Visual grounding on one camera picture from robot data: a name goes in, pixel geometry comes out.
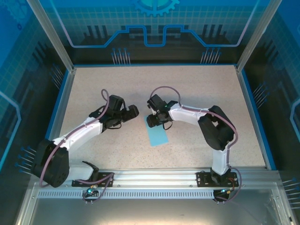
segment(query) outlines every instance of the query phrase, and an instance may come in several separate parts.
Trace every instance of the white robotic arm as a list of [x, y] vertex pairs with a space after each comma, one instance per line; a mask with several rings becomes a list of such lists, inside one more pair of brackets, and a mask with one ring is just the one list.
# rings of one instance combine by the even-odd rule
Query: white robotic arm
[[184, 106], [176, 101], [170, 101], [167, 104], [158, 95], [152, 96], [147, 103], [152, 110], [152, 114], [147, 117], [149, 127], [172, 121], [183, 121], [200, 126], [206, 142], [214, 149], [211, 167], [212, 179], [219, 183], [220, 178], [229, 170], [227, 145], [233, 140], [234, 132], [223, 121], [212, 116], [210, 112], [218, 114], [230, 122], [224, 112], [218, 106], [213, 106], [211, 109], [201, 109]]
[[71, 164], [69, 155], [85, 144], [91, 138], [101, 134], [106, 129], [116, 129], [123, 122], [138, 116], [139, 112], [135, 105], [126, 109], [124, 100], [115, 95], [109, 97], [109, 105], [102, 117], [99, 117], [101, 109], [92, 112], [89, 117], [71, 132], [58, 137], [52, 141], [40, 142], [37, 153], [33, 159], [31, 172], [41, 177], [46, 161], [55, 148], [58, 148], [46, 167], [43, 180], [53, 187], [60, 186], [66, 180], [98, 180], [99, 169], [91, 163], [81, 162]]

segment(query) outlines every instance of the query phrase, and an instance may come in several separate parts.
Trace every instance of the vertical metal post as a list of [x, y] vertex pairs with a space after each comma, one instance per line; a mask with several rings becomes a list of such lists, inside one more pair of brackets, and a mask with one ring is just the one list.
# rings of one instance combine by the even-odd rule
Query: vertical metal post
[[242, 71], [245, 64], [247, 63], [250, 55], [252, 54], [253, 50], [255, 49], [258, 41], [262, 37], [263, 33], [265, 32], [267, 26], [269, 25], [271, 19], [273, 18], [276, 10], [278, 9], [282, 0], [270, 0], [266, 10], [264, 11], [256, 29], [253, 32], [252, 37], [250, 38], [244, 52], [242, 53], [240, 60], [238, 61], [237, 68], [238, 72]]
[[41, 24], [44, 29], [46, 35], [50, 39], [53, 47], [55, 48], [57, 54], [61, 58], [63, 64], [67, 68], [68, 71], [72, 72], [74, 65], [68, 56], [67, 51], [65, 50], [60, 38], [58, 37], [49, 17], [47, 16], [45, 10], [43, 9], [39, 0], [27, 0], [30, 5], [34, 15], [37, 17], [37, 20]]

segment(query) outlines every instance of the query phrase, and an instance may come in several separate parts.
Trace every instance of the beige work surface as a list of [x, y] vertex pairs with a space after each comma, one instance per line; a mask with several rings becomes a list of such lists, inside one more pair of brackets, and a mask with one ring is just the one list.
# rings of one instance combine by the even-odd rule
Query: beige work surface
[[[212, 151], [199, 127], [175, 121], [167, 130], [169, 143], [151, 147], [144, 117], [150, 93], [169, 85], [184, 105], [218, 105], [235, 125], [239, 140], [232, 147], [233, 166], [265, 165], [234, 66], [151, 66], [78, 68], [69, 97], [61, 135], [82, 123], [105, 104], [101, 90], [136, 105], [139, 116], [118, 130], [106, 130], [70, 154], [73, 162], [89, 161], [104, 169], [210, 167]], [[172, 90], [156, 92], [166, 102], [178, 100]]]

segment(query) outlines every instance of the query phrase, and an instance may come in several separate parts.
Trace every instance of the glass wall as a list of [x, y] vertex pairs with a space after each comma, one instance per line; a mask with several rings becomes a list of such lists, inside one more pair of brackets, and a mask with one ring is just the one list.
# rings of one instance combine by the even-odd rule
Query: glass wall
[[283, 0], [245, 66], [276, 167], [283, 181], [297, 180], [288, 194], [299, 192], [300, 180], [299, 12], [298, 1]]
[[75, 64], [237, 63], [269, 0], [41, 0]]
[[21, 149], [45, 137], [66, 68], [25, 0], [0, 1], [0, 30], [0, 217], [8, 225], [30, 178], [31, 154]]

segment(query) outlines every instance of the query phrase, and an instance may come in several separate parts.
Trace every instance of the blue paper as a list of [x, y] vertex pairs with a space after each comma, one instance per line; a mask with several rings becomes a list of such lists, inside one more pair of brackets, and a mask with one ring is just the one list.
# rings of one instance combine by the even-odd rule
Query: blue paper
[[147, 116], [145, 116], [144, 120], [151, 146], [158, 146], [169, 142], [167, 134], [162, 125], [150, 128], [147, 123]]

